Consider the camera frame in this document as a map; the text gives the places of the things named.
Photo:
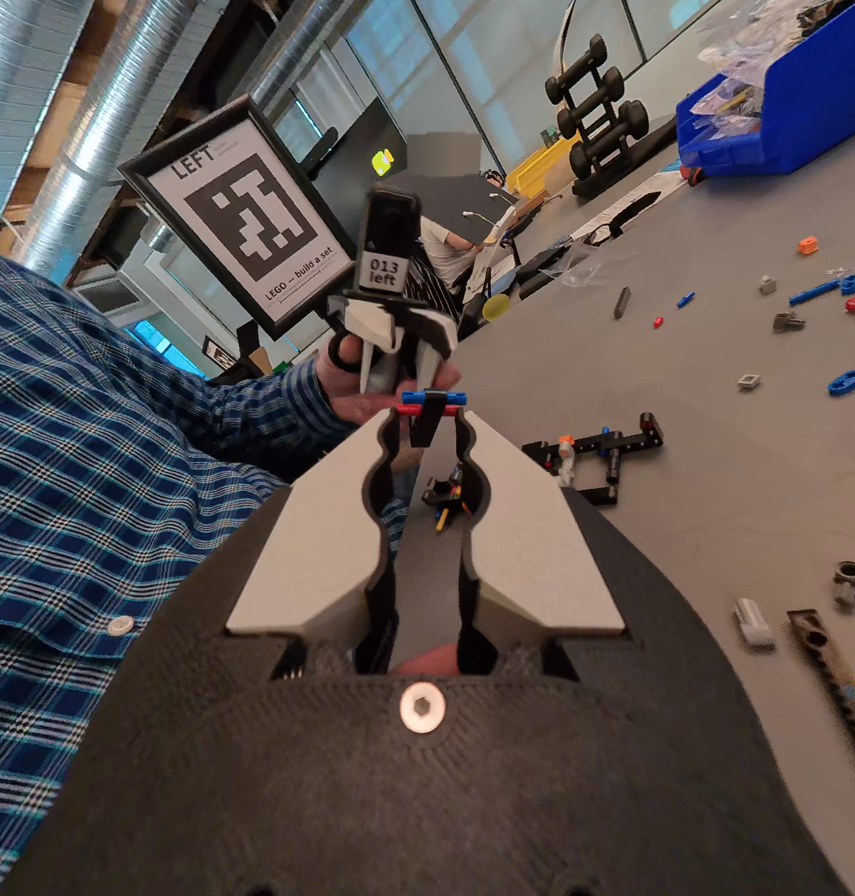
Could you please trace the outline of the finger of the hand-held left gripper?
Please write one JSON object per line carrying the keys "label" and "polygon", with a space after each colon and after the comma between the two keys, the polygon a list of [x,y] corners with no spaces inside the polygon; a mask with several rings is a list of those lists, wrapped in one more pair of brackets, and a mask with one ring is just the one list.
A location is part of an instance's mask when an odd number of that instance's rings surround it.
{"label": "finger of the hand-held left gripper", "polygon": [[410,308],[402,319],[401,364],[418,385],[432,385],[458,345],[458,324],[433,308]]}
{"label": "finger of the hand-held left gripper", "polygon": [[395,391],[399,380],[401,329],[396,326],[392,313],[375,302],[349,302],[345,328],[363,342],[361,393]]}

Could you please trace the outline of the empty clear plastic bag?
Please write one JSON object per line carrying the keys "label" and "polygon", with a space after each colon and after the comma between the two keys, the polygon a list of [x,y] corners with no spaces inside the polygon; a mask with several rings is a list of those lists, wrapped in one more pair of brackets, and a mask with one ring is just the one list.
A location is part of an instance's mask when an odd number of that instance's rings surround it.
{"label": "empty clear plastic bag", "polygon": [[567,287],[594,286],[601,276],[600,252],[598,246],[575,242],[551,266],[548,276]]}

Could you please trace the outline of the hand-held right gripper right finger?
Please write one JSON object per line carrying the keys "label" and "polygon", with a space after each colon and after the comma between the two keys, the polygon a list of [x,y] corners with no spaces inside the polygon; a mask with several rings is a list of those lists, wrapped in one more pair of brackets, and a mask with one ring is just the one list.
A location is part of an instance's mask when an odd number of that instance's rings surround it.
{"label": "hand-held right gripper right finger", "polygon": [[455,419],[468,513],[459,565],[462,674],[489,674],[525,647],[619,639],[626,623],[564,490],[471,410]]}

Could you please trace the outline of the black toy piece with pins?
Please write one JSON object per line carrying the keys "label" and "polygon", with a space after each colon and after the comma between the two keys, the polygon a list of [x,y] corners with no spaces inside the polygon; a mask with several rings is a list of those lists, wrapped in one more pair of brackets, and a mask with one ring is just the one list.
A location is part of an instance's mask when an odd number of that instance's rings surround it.
{"label": "black toy piece with pins", "polygon": [[467,404],[466,392],[426,388],[402,391],[397,404],[399,417],[409,420],[410,445],[425,449],[444,418],[454,418]]}

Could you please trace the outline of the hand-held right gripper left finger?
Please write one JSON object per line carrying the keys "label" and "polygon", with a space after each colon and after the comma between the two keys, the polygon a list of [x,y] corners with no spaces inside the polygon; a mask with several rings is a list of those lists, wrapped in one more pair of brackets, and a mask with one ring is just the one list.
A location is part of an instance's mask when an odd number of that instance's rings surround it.
{"label": "hand-held right gripper left finger", "polygon": [[385,409],[289,488],[227,619],[235,635],[330,642],[382,674],[399,626],[389,534],[399,414]]}

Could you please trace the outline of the blue parts bin with tag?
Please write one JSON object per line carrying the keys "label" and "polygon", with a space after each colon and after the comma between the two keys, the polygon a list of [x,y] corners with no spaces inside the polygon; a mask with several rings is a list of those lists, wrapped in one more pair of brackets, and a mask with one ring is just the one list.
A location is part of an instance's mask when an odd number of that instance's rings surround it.
{"label": "blue parts bin with tag", "polygon": [[855,2],[769,68],[758,132],[709,140],[691,113],[721,73],[676,108],[681,162],[708,176],[789,174],[855,134]]}

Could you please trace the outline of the yellow storage bin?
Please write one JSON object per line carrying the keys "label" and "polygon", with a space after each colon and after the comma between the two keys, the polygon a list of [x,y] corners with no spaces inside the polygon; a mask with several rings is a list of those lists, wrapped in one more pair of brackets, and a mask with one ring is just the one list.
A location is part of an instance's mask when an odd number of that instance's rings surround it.
{"label": "yellow storage bin", "polygon": [[552,146],[535,151],[518,165],[505,182],[506,191],[519,199],[533,199],[540,194],[553,194],[572,182],[570,149],[581,138],[557,140]]}

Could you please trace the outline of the black lego beam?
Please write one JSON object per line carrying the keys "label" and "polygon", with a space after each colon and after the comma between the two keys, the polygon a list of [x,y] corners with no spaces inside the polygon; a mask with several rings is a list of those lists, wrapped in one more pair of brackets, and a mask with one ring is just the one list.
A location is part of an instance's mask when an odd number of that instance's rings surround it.
{"label": "black lego beam", "polygon": [[799,648],[811,661],[855,743],[855,672],[813,609],[787,612],[789,628]]}

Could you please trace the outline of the black framed marker sign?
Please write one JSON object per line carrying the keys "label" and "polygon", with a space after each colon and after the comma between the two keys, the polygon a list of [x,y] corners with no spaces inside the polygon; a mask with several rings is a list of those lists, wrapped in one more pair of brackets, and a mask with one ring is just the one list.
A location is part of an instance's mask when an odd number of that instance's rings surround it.
{"label": "black framed marker sign", "polygon": [[353,240],[248,94],[119,169],[272,339],[352,282]]}

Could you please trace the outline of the silver ventilation duct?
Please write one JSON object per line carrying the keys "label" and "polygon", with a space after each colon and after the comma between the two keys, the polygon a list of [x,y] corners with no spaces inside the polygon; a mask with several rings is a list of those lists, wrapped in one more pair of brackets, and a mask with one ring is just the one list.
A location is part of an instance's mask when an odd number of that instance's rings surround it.
{"label": "silver ventilation duct", "polygon": [[126,2],[11,257],[64,284],[227,2]]}
{"label": "silver ventilation duct", "polygon": [[81,27],[75,2],[0,1],[0,214]]}
{"label": "silver ventilation duct", "polygon": [[323,47],[343,36],[366,6],[367,1],[292,2],[229,100],[250,97],[275,124]]}

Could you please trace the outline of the white printed sheet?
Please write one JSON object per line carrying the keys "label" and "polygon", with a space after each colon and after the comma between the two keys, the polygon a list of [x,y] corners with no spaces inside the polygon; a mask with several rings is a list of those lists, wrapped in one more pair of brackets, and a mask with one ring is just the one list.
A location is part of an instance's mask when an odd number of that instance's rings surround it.
{"label": "white printed sheet", "polygon": [[657,172],[621,199],[609,204],[570,234],[573,242],[600,246],[617,239],[636,223],[639,216],[687,185],[679,166]]}

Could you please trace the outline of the black white striped panel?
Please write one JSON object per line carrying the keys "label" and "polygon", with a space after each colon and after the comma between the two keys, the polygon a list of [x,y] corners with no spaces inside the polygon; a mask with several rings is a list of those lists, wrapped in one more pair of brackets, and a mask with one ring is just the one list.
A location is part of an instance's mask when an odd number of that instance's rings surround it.
{"label": "black white striped panel", "polygon": [[420,256],[410,260],[402,298],[411,304],[425,305],[451,317],[459,324],[463,316],[463,287],[449,288],[433,267]]}

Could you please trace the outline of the light grey toy tube connector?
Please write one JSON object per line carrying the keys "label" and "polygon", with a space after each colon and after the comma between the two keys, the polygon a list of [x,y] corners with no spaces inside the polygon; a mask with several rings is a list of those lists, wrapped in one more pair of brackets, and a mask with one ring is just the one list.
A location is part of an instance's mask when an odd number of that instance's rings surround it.
{"label": "light grey toy tube connector", "polygon": [[775,636],[758,603],[741,598],[735,601],[735,622],[744,643],[752,651],[772,651],[777,647]]}

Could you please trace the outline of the clear plastic parts bags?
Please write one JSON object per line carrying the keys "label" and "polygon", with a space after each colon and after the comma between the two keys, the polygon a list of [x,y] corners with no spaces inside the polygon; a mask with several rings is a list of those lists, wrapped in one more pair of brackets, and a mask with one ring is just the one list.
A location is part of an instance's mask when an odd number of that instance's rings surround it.
{"label": "clear plastic parts bags", "polygon": [[699,60],[724,78],[706,90],[690,111],[709,140],[759,131],[769,68],[853,4],[852,1],[747,2],[710,29],[711,43]]}

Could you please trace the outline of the blue toy axle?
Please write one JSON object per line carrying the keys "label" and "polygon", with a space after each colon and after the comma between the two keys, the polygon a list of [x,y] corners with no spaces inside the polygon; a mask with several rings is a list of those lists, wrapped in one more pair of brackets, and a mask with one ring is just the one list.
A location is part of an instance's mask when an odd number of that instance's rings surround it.
{"label": "blue toy axle", "polygon": [[796,308],[802,304],[805,304],[814,298],[824,296],[828,293],[834,292],[840,288],[841,279],[835,278],[832,280],[828,280],[822,284],[816,285],[814,287],[807,288],[802,290],[801,292],[791,296],[788,299],[788,305],[791,308]]}

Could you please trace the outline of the person's left hand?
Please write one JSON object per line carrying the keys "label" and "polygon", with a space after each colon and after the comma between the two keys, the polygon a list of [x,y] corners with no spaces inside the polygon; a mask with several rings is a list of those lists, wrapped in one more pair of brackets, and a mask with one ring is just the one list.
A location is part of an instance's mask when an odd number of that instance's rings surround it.
{"label": "person's left hand", "polygon": [[[327,354],[317,357],[314,371],[321,389],[335,415],[356,427],[362,427],[383,409],[395,408],[404,391],[414,391],[421,387],[415,379],[400,379],[394,393],[362,393],[359,391],[358,369],[363,355],[364,343],[354,335],[348,335],[338,349],[339,359],[354,365],[355,372],[348,372],[333,364]],[[455,391],[461,378],[456,364],[444,361],[433,377],[433,388]]]}

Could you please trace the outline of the black box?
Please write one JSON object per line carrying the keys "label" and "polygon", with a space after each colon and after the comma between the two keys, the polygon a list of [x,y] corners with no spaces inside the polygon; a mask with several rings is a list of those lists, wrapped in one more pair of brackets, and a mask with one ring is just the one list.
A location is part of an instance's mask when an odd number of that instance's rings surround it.
{"label": "black box", "polygon": [[521,301],[533,296],[539,289],[552,282],[554,277],[548,272],[564,259],[571,246],[572,243],[552,246],[522,264],[514,277]]}

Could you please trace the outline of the black toy car chassis assembly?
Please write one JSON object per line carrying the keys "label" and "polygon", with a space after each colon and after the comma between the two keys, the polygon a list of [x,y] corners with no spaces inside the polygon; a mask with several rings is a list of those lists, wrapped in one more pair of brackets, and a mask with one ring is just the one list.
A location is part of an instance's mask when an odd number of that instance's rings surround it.
{"label": "black toy car chassis assembly", "polygon": [[[657,450],[664,445],[664,436],[652,413],[641,414],[639,431],[623,434],[604,428],[599,434],[576,438],[570,434],[556,442],[536,441],[523,444],[521,451],[549,473],[562,489],[574,489],[576,462],[579,456],[597,454],[607,462],[605,483],[601,487],[578,489],[577,493],[594,507],[613,507],[619,500],[623,459],[628,454]],[[435,530],[442,532],[460,512],[468,512],[462,494],[463,468],[456,465],[445,480],[431,477],[421,495],[422,502],[433,509]]]}

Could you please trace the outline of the black dumbbell rack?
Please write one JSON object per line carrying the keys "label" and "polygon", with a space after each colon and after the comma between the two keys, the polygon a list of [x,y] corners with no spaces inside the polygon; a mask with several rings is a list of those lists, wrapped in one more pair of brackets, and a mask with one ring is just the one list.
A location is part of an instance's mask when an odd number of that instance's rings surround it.
{"label": "black dumbbell rack", "polygon": [[545,81],[545,95],[556,107],[557,131],[570,142],[571,189],[584,200],[631,173],[650,134],[645,106],[624,98],[623,73],[607,66],[607,59],[605,39],[595,34],[581,56],[561,63]]}

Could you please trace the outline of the person's left forearm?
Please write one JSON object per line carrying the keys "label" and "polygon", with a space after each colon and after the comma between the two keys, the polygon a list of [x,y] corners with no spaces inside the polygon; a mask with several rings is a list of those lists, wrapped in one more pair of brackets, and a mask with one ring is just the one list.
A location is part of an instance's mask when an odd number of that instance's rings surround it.
{"label": "person's left forearm", "polygon": [[294,483],[357,427],[332,405],[314,361],[238,385],[184,374],[172,392],[175,423],[220,462],[254,466]]}

